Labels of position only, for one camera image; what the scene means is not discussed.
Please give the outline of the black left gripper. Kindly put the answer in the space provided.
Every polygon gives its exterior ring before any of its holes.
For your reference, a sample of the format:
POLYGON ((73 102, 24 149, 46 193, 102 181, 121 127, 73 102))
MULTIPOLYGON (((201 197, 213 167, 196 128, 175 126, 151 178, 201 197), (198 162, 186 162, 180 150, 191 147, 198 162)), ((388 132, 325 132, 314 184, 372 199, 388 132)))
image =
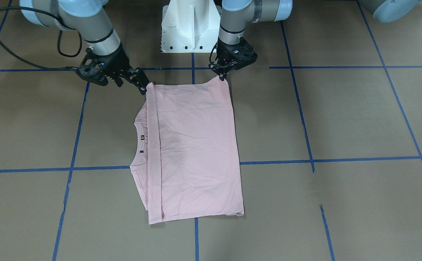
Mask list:
POLYGON ((216 59, 209 63, 209 68, 220 81, 224 81, 231 70, 239 70, 256 62, 258 54, 245 38, 239 38, 235 45, 224 43, 218 39, 216 43, 216 59))

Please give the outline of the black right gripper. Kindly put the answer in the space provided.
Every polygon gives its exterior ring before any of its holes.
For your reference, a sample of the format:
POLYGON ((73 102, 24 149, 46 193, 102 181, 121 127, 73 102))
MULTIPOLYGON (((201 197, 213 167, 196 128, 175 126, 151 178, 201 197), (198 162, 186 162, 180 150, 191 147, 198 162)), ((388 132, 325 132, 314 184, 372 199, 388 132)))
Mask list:
POLYGON ((112 79, 118 87, 123 86, 123 79, 126 79, 138 88, 141 95, 147 93, 147 86, 151 81, 143 68, 133 69, 130 66, 123 46, 119 46, 108 55, 95 54, 92 48, 87 48, 85 51, 87 54, 75 71, 81 79, 100 86, 106 86, 108 79, 112 79))

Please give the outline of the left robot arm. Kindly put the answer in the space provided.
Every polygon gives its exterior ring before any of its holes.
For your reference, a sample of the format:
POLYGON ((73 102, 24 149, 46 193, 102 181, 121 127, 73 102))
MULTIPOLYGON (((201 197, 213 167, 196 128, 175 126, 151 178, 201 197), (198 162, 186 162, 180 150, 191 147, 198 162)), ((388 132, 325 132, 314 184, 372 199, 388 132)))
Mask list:
MULTIPOLYGON (((360 0, 359 4, 381 23, 399 20, 408 14, 417 0, 360 0)), ((220 28, 209 68, 225 81, 232 70, 253 64, 258 55, 244 38, 247 24, 286 20, 293 9, 292 0, 223 0, 220 28)))

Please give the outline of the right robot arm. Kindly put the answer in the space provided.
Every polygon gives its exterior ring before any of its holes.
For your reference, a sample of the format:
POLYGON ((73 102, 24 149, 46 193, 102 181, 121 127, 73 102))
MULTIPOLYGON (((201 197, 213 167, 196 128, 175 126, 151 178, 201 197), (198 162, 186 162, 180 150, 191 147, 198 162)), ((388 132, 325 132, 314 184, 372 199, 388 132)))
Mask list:
POLYGON ((86 55, 75 70, 83 80, 118 87, 125 79, 146 94, 149 80, 141 68, 132 68, 121 40, 104 10, 106 0, 21 0, 22 14, 30 22, 62 31, 76 30, 87 43, 86 55))

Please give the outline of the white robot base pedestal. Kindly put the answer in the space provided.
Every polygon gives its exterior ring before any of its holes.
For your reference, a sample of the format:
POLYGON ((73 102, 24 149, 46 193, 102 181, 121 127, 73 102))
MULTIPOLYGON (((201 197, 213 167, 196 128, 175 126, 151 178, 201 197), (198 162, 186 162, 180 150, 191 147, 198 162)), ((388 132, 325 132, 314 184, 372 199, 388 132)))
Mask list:
POLYGON ((171 0, 162 8, 161 52, 210 53, 217 43, 221 7, 213 0, 171 0))

